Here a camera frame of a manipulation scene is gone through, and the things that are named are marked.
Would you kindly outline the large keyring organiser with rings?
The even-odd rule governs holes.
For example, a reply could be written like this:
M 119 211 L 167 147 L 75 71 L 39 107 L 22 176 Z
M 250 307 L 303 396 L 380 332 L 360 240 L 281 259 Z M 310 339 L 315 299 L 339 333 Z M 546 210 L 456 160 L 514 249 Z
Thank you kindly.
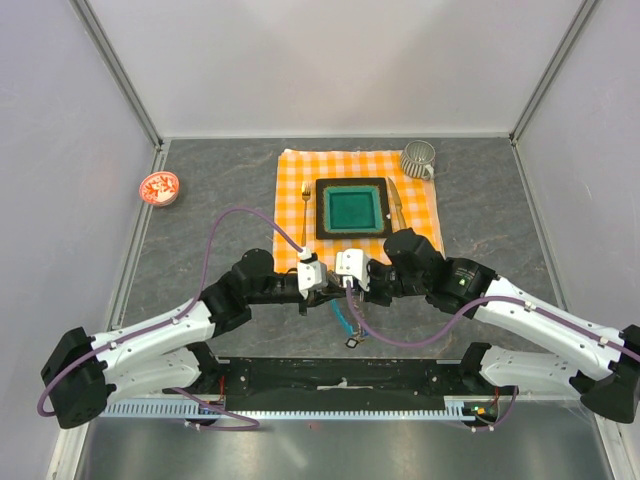
M 332 299 L 329 302 L 329 305 L 331 307 L 332 313 L 349 338 L 363 340 L 368 336 L 367 332 L 360 325 L 354 326 L 347 320 L 336 299 Z

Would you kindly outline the black yellow key tag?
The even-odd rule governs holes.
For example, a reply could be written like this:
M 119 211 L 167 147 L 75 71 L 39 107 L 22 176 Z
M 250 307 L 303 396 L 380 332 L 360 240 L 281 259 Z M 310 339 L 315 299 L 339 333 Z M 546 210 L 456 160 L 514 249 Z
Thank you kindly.
M 349 349 L 355 349 L 359 345 L 359 341 L 354 338 L 349 338 L 345 342 L 345 346 Z

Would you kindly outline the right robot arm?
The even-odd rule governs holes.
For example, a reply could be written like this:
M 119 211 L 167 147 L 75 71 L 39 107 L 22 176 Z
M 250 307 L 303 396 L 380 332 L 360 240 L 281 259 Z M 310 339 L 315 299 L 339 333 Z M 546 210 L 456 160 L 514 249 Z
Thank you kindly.
M 449 331 L 462 318 L 510 331 L 544 353 L 474 343 L 458 368 L 458 381 L 477 394 L 490 385 L 576 396 L 592 412 L 615 422 L 634 422 L 639 405 L 639 328 L 622 330 L 577 317 L 466 258 L 446 258 L 431 242 L 406 228 L 383 245 L 382 264 L 360 249 L 336 256 L 347 298 L 387 306 L 395 298 L 422 296 L 450 314 Z

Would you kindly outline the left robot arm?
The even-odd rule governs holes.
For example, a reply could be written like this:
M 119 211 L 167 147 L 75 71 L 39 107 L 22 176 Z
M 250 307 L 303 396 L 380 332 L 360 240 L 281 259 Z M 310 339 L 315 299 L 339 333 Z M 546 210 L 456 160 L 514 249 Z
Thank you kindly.
M 343 294 L 314 254 L 304 252 L 293 270 L 278 273 L 268 251 L 250 250 L 216 282 L 168 312 L 121 330 L 65 332 L 41 370 L 37 412 L 71 429 L 119 400 L 153 391 L 211 392 L 220 371 L 207 342 L 248 322 L 252 306 L 295 304 L 306 313 Z

